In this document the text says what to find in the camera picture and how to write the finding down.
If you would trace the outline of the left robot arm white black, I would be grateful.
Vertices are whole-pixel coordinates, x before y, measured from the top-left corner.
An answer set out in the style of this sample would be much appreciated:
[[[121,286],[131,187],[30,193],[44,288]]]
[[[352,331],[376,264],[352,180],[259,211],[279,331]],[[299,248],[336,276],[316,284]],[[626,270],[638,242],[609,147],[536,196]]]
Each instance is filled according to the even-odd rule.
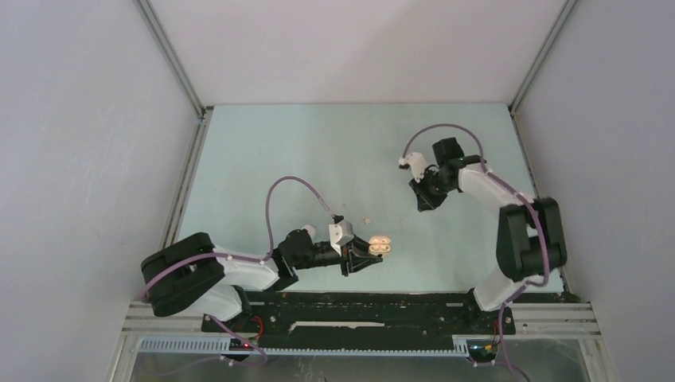
[[[250,325],[249,291],[281,291],[298,282],[297,272],[337,266],[344,276],[381,263],[392,250],[387,236],[368,240],[340,224],[329,226],[327,241],[314,241],[310,225],[295,229],[271,257],[229,251],[198,232],[148,256],[141,263],[141,301],[164,318],[184,311],[213,316],[232,331]]]

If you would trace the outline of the white earbud charging case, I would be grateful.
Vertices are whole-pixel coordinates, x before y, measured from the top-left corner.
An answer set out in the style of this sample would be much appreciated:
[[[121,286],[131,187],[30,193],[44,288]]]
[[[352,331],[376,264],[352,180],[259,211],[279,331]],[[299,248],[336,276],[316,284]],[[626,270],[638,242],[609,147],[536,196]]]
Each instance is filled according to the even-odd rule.
[[[306,231],[310,238],[314,238],[316,235],[316,228],[310,224],[306,224],[302,227],[302,230]]]

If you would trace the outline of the beige earbud charging case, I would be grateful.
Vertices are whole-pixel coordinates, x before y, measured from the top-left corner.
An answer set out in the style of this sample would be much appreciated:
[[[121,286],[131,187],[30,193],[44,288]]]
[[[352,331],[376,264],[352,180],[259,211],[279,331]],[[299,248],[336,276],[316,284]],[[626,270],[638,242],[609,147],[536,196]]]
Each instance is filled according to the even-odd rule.
[[[370,255],[384,256],[392,251],[392,241],[388,236],[372,236],[368,243]]]

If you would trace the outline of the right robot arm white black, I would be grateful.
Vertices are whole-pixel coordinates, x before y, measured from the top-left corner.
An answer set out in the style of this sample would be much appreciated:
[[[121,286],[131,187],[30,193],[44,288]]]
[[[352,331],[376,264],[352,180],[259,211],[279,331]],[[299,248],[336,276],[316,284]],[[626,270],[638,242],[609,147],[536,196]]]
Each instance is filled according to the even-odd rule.
[[[551,197],[533,198],[498,177],[485,159],[464,154],[455,138],[432,146],[435,163],[421,153],[405,153],[400,168],[421,212],[437,209],[456,191],[480,202],[497,217],[497,266],[472,290],[473,305],[462,312],[467,329],[482,333],[495,321],[495,310],[514,300],[526,287],[544,287],[551,273],[568,261],[560,206]]]

